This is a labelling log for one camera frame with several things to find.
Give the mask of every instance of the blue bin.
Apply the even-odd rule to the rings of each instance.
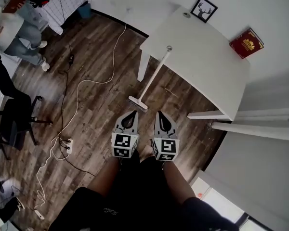
[[[91,17],[91,5],[89,3],[80,6],[77,11],[81,18],[86,19]]]

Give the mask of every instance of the checkered tablecloth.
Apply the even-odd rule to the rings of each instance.
[[[91,0],[50,0],[42,8],[36,8],[49,27],[58,34],[63,33],[61,25],[84,2]]]

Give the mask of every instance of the white cable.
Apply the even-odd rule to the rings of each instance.
[[[41,167],[39,168],[38,172],[37,172],[37,179],[38,179],[38,182],[39,182],[40,187],[42,188],[42,191],[37,190],[37,194],[38,194],[38,198],[39,198],[40,200],[42,200],[43,203],[42,203],[41,205],[35,206],[34,209],[36,209],[37,207],[41,207],[43,204],[45,204],[45,201],[46,201],[45,191],[44,191],[43,186],[42,186],[42,184],[41,184],[41,182],[40,182],[40,180],[39,180],[39,178],[38,178],[38,174],[39,174],[40,169],[41,169],[41,168],[44,168],[44,167],[47,165],[47,162],[48,162],[48,160],[51,158],[52,154],[53,154],[53,156],[54,156],[57,160],[65,160],[65,159],[68,158],[68,156],[69,156],[69,155],[68,155],[68,156],[65,157],[65,158],[57,158],[57,157],[55,156],[55,154],[53,153],[53,148],[55,147],[55,145],[56,145],[56,143],[57,143],[57,141],[58,141],[58,139],[59,139],[60,134],[71,124],[72,120],[74,119],[74,117],[75,117],[76,114],[77,114],[77,111],[78,111],[78,89],[79,89],[80,84],[83,83],[83,82],[86,82],[86,81],[92,82],[92,83],[96,83],[96,84],[107,84],[107,83],[109,83],[110,81],[112,81],[112,79],[114,78],[114,75],[115,75],[115,49],[116,49],[116,46],[117,46],[117,44],[118,44],[118,42],[119,42],[119,39],[121,38],[121,36],[122,36],[122,35],[125,33],[125,31],[126,31],[126,26],[127,26],[127,24],[125,23],[124,31],[123,31],[123,32],[121,33],[121,35],[118,37],[117,42],[116,42],[116,44],[115,44],[115,46],[114,46],[114,49],[113,49],[113,55],[112,55],[113,72],[112,72],[112,77],[111,77],[108,81],[106,81],[106,82],[98,82],[98,81],[93,81],[93,80],[85,79],[85,80],[81,81],[81,82],[78,84],[78,86],[77,86],[77,92],[76,92],[77,95],[76,95],[76,111],[75,111],[75,114],[74,114],[73,117],[70,119],[69,123],[68,123],[68,124],[58,133],[58,135],[57,135],[56,137],[54,137],[54,138],[52,139],[52,141],[50,142],[50,155],[49,155],[49,157],[47,158],[47,160],[46,160],[46,162],[45,162],[45,165],[44,165],[44,166],[41,166]]]

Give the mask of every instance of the white jacket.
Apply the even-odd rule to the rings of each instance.
[[[8,1],[0,0],[0,27],[3,26],[3,31],[0,33],[0,52],[4,52],[9,47],[24,22],[24,19],[16,13],[2,13]]]

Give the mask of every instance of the deer antler picture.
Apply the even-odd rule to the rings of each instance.
[[[192,14],[197,16],[203,22],[207,22],[216,10],[217,7],[208,0],[198,0],[192,10]]]

